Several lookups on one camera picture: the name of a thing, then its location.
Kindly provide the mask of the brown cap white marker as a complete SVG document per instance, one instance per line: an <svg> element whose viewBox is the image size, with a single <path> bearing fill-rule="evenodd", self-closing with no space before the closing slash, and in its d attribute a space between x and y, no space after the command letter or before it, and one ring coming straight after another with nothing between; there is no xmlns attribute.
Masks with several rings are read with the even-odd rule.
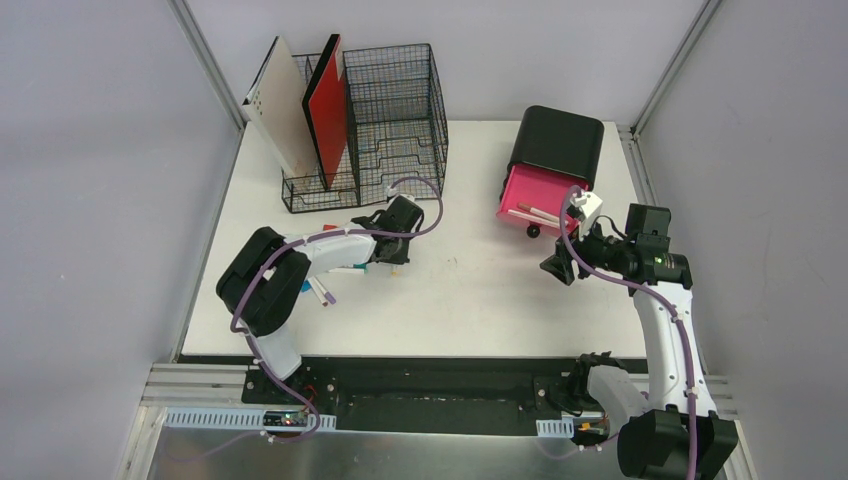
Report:
<svg viewBox="0 0 848 480"><path fill-rule="evenodd" d="M536 207L533 207L531 205L528 205L526 203L519 203L518 208L521 211L527 212L527 213L532 214L532 215L539 217L539 218L543 218L543 219L545 219L549 222L559 222L558 216L556 216L552 213L546 212L544 210L538 209Z"/></svg>

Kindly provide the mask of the black pink drawer unit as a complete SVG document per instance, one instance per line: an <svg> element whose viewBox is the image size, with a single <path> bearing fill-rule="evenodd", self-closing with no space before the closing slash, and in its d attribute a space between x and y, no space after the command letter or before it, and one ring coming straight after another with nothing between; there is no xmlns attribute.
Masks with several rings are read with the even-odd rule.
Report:
<svg viewBox="0 0 848 480"><path fill-rule="evenodd" d="M595 185L605 127L595 118L532 105L521 119L506 166L496 218L522 228L531 238L560 234L505 215L526 203L558 216L568 190Z"/></svg>

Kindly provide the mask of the red A4 folder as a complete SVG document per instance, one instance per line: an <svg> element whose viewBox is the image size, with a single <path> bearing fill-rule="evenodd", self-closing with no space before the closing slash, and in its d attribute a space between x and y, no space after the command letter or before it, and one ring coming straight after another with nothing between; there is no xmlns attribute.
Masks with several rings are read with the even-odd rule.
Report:
<svg viewBox="0 0 848 480"><path fill-rule="evenodd" d="M340 34L331 34L327 40L307 84L302 107L316 150L321 183L329 190L348 138L347 80Z"/></svg>

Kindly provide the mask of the white A4 folder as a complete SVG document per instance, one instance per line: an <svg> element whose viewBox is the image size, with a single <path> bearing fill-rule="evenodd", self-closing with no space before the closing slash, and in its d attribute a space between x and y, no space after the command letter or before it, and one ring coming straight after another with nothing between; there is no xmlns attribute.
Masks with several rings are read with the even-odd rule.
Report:
<svg viewBox="0 0 848 480"><path fill-rule="evenodd" d="M266 147L288 177L307 176L317 168L317 154L302 108L306 82L281 36L263 59L242 108Z"/></svg>

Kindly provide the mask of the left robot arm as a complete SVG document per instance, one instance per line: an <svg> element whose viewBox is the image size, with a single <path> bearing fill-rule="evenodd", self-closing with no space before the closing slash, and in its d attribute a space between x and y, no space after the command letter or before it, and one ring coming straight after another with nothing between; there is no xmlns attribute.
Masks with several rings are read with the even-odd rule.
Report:
<svg viewBox="0 0 848 480"><path fill-rule="evenodd" d="M397 195L388 206L338 227L286 238L266 226L257 229L219 278L216 295L232 314L231 330L247 337L270 375L266 389L281 404L297 402L305 378L296 371L301 354L287 322L302 286L333 269L409 262L411 239L422 233L424 211Z"/></svg>

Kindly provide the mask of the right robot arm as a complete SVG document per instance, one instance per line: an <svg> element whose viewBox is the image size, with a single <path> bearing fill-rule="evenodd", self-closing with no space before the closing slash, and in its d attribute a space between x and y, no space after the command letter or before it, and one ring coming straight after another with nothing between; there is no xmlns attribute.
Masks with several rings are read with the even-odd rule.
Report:
<svg viewBox="0 0 848 480"><path fill-rule="evenodd" d="M586 197L563 206L555 252L540 267L566 285L595 277L627 288L641 323L649 386L639 389L610 353L590 353L549 400L573 414L603 411L606 432L578 438L588 445L616 441L619 469L629 478L714 479L739 436L735 423L720 417L698 364L692 274L687 258L670 249L671 212L631 204L624 231L607 236L599 210Z"/></svg>

